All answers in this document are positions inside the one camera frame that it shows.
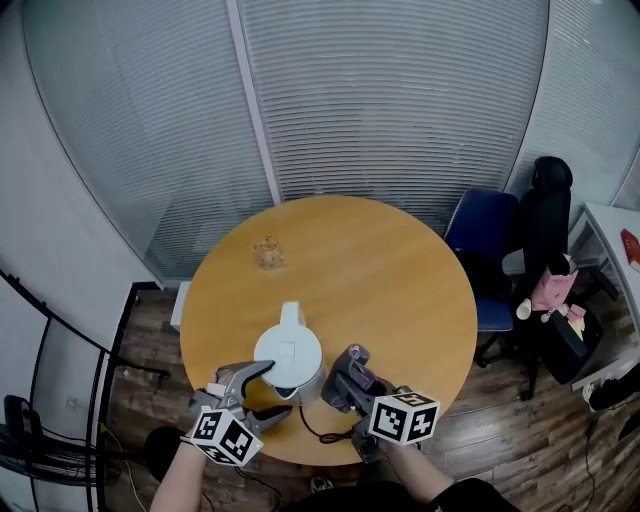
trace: horizontal blinds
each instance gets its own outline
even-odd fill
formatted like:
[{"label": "horizontal blinds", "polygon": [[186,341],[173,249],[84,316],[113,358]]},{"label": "horizontal blinds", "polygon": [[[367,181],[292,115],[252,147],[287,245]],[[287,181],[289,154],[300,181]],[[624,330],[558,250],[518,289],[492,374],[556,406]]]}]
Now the horizontal blinds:
[{"label": "horizontal blinds", "polygon": [[[630,1],[551,7],[540,90],[508,190],[531,187],[537,157],[560,157],[574,175],[575,220],[584,201],[611,203],[638,152],[640,13]],[[633,204],[635,182],[627,181],[622,204]]]},{"label": "horizontal blinds", "polygon": [[272,205],[224,0],[30,0],[27,49],[87,187],[164,279]]},{"label": "horizontal blinds", "polygon": [[467,188],[504,185],[547,2],[239,4],[284,199],[365,196],[442,230]]}]

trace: chair backrest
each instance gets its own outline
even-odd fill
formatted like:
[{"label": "chair backrest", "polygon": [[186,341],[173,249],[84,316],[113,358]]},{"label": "chair backrest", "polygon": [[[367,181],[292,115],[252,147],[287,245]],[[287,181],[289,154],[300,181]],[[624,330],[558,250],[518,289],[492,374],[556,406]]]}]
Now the chair backrest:
[{"label": "chair backrest", "polygon": [[567,252],[573,175],[560,158],[535,162],[533,188],[520,202],[525,274],[520,291],[529,296],[553,254]]},{"label": "chair backrest", "polygon": [[453,250],[484,254],[497,263],[518,249],[518,199],[482,188],[467,190],[456,207],[444,240]]}]

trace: forearm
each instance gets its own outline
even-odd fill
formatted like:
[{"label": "forearm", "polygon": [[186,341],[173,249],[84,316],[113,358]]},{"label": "forearm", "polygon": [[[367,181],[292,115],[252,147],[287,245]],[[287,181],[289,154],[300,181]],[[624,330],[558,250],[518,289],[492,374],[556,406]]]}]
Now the forearm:
[{"label": "forearm", "polygon": [[150,512],[197,512],[200,510],[206,456],[196,447],[181,443],[169,471],[153,498]]},{"label": "forearm", "polygon": [[415,445],[397,446],[380,441],[380,448],[400,483],[417,502],[429,503],[455,483],[453,478],[431,464]]}]

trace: floor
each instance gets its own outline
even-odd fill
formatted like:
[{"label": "floor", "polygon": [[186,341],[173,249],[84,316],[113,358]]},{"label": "floor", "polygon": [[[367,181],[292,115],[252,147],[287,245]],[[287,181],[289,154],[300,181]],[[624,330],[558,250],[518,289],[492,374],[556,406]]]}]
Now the floor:
[{"label": "floor", "polygon": [[[169,326],[174,300],[167,292],[141,292],[126,329],[123,357],[172,373],[158,388],[150,374],[117,369],[108,427],[127,451],[140,451],[147,434],[158,426],[178,425],[184,430],[191,426],[185,411],[192,389],[181,362],[179,336]],[[612,343],[638,342],[622,297],[616,303],[599,299],[593,309]],[[592,493],[585,464],[586,431],[597,415],[589,412],[578,393],[555,383],[543,367],[534,400],[519,400],[523,383],[517,360],[497,361],[486,369],[474,365],[423,451],[455,478],[475,476],[491,482],[523,512],[553,512],[565,504],[584,511]],[[640,491],[640,435],[617,441],[625,421],[638,409],[640,400],[607,412],[597,422],[589,443],[589,467],[596,482],[589,512],[640,511],[632,506]],[[113,443],[109,447],[117,449]],[[158,483],[144,466],[131,463],[131,470],[148,510]],[[311,475],[323,474],[337,485],[350,485],[360,470],[360,465],[315,470],[260,455],[248,468],[280,489],[285,503],[309,493]],[[213,463],[207,465],[204,492],[217,511],[268,511],[275,504],[267,488]],[[106,499],[113,512],[139,510],[124,466],[119,481],[107,487]],[[210,511],[206,500],[201,510]]]}]

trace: white electric kettle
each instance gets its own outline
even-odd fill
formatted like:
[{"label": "white electric kettle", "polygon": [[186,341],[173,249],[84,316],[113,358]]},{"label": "white electric kettle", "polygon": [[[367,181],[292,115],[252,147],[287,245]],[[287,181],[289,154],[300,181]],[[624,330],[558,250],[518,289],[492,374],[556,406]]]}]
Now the white electric kettle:
[{"label": "white electric kettle", "polygon": [[306,327],[298,302],[282,304],[280,323],[260,336],[253,357],[276,362],[262,380],[283,400],[308,405],[320,396],[326,379],[322,347]]}]

